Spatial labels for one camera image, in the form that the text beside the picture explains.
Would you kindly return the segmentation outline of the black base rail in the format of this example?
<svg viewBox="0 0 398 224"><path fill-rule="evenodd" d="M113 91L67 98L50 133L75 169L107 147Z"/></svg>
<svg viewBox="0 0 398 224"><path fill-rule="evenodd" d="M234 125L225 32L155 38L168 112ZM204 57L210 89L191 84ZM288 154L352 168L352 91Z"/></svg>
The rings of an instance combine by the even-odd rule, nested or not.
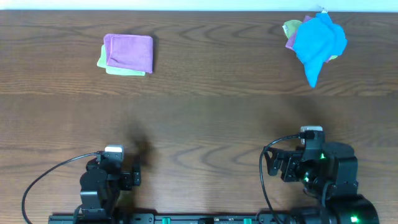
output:
<svg viewBox="0 0 398 224"><path fill-rule="evenodd" d="M110 219L87 219L83 215L51 215L48 224L276 224L271 214L259 215L154 215L135 213Z"/></svg>

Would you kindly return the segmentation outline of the blue crumpled cloth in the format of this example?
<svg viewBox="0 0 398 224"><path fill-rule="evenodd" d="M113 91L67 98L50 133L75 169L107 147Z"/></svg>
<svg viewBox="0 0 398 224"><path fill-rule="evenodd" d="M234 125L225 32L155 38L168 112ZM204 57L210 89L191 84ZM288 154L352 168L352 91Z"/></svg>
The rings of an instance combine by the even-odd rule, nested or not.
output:
<svg viewBox="0 0 398 224"><path fill-rule="evenodd" d="M311 88L316 87L323 64L332 56L342 55L347 44L343 28L327 13L320 12L298 27L293 50Z"/></svg>

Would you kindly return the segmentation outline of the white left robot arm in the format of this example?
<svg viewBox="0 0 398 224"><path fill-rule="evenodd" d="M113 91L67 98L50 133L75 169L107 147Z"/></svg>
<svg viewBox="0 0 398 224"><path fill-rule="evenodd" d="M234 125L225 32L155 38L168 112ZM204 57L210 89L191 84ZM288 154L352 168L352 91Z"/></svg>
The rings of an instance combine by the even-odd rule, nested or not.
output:
<svg viewBox="0 0 398 224"><path fill-rule="evenodd" d="M122 191L130 191L141 184L141 166L132 165L129 172L121 169L120 162L96 162L86 165L80 177L79 205L73 213L73 223L120 223L123 216L117 208Z"/></svg>

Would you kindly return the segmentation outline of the folded green cloth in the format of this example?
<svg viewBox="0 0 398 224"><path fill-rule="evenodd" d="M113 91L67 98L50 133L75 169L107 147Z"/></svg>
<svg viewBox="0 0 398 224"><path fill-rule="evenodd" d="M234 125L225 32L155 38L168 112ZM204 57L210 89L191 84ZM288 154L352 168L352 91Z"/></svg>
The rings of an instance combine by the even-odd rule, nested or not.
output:
<svg viewBox="0 0 398 224"><path fill-rule="evenodd" d="M146 73L136 70L130 70L125 68L110 67L106 64L106 48L104 45L101 46L101 55L96 64L99 68L104 68L107 74L120 75L120 76L144 76Z"/></svg>

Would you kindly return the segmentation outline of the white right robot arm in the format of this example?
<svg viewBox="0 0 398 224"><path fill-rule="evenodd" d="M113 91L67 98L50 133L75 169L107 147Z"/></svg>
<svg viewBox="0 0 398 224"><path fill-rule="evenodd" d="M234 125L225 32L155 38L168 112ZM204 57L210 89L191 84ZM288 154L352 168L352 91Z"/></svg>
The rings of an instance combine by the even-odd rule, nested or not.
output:
<svg viewBox="0 0 398 224"><path fill-rule="evenodd" d="M358 160L354 149L343 143L306 140L294 151L265 146L260 163L267 173L281 171L284 182L301 182L306 194L315 197L314 207L299 207L284 217L273 213L277 223L379 223L374 205L358 193Z"/></svg>

